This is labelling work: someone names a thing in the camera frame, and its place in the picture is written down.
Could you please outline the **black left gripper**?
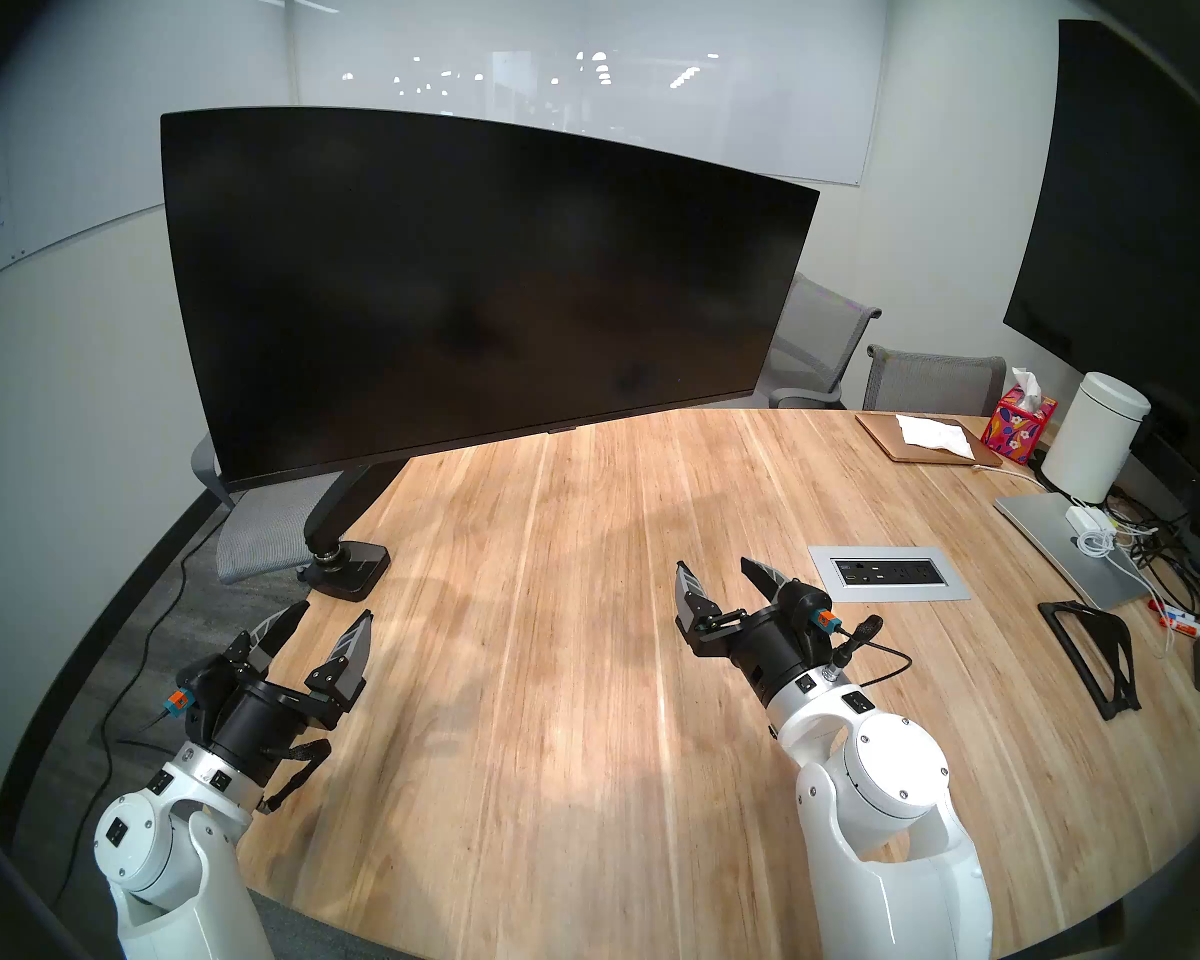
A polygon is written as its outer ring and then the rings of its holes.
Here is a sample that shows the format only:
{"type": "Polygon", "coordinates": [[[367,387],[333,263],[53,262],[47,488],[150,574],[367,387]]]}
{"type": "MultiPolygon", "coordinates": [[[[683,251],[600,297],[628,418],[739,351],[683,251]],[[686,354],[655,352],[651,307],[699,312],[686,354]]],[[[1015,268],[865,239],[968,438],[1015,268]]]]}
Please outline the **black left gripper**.
{"type": "Polygon", "coordinates": [[[250,781],[265,788],[282,762],[304,762],[280,790],[292,794],[334,751],[328,738],[298,743],[310,728],[334,731],[365,686],[374,613],[364,610],[340,635],[325,662],[305,677],[307,694],[266,679],[274,658],[310,610],[301,600],[241,631],[226,647],[180,668],[176,686],[190,691],[186,736],[250,781]]]}

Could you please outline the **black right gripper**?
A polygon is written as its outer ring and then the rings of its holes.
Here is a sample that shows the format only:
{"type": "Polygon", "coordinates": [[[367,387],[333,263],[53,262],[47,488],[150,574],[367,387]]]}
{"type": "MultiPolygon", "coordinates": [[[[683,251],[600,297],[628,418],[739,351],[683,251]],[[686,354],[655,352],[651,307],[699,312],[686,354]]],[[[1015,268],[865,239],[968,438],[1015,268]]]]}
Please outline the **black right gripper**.
{"type": "Polygon", "coordinates": [[[851,653],[833,646],[818,620],[820,613],[834,616],[830,595],[750,557],[740,558],[739,569],[768,606],[752,613],[722,612],[686,563],[677,562],[674,623],[692,655],[732,662],[763,707],[802,674],[830,667],[829,679],[838,680],[851,653]]]}

